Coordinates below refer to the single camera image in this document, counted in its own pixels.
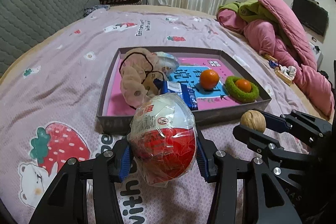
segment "blue snack package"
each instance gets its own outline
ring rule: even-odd
[[[176,93],[190,110],[198,110],[195,92],[191,87],[180,83],[164,81],[159,94],[165,93]]]
[[[270,66],[272,69],[275,69],[276,67],[279,66],[278,63],[275,63],[275,62],[272,61],[272,60],[269,60],[268,63],[269,63],[269,66]]]

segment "gray cushion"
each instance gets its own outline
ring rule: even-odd
[[[23,53],[98,4],[99,0],[0,0],[0,77]]]

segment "snack wrapper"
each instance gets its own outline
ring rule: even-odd
[[[167,77],[179,67],[179,60],[169,53],[154,52],[154,55],[159,58],[159,61],[157,62],[158,68],[160,68]]]
[[[193,167],[196,137],[190,109],[177,94],[166,93],[137,108],[127,140],[147,184],[166,187]]]
[[[163,81],[162,88],[159,91],[160,94],[176,93],[190,110],[198,110],[197,100],[195,92],[191,87],[181,83],[174,83],[170,81]]]

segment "green blanket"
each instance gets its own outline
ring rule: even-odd
[[[254,20],[263,19],[269,21],[271,23],[275,23],[273,25],[278,25],[279,36],[282,38],[284,44],[292,48],[292,43],[289,38],[283,31],[279,21],[275,18],[275,16],[267,10],[258,0],[247,0],[246,2],[233,2],[218,8],[218,12],[221,10],[232,10],[236,12],[242,19],[244,19],[247,23],[250,23]]]

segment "bed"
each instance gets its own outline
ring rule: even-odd
[[[151,29],[141,36],[135,36],[137,27],[103,32],[110,25],[140,20],[151,22]],[[185,41],[168,40],[170,35],[184,37]],[[243,36],[223,28],[213,16],[150,5],[99,9],[23,54],[0,79],[0,198],[17,223],[29,222],[65,159],[94,158],[121,138],[103,134],[96,111],[111,59],[119,47],[131,46],[206,47],[236,54],[262,86],[271,86],[272,100],[266,112],[280,115],[295,109],[332,121],[332,117],[324,117],[316,110],[295,85],[283,83]],[[202,132],[218,149],[251,160],[257,154],[232,135],[238,122],[207,126]],[[265,134],[278,139],[285,150],[307,153],[302,143],[288,133],[266,130]],[[200,176],[197,163],[167,188],[146,185],[139,170],[116,188],[125,223],[206,223],[214,191],[214,185]],[[238,181],[238,219],[242,190]],[[94,218],[90,187],[89,223],[94,223]]]
[[[0,77],[23,53],[98,4],[99,0],[0,0]]]

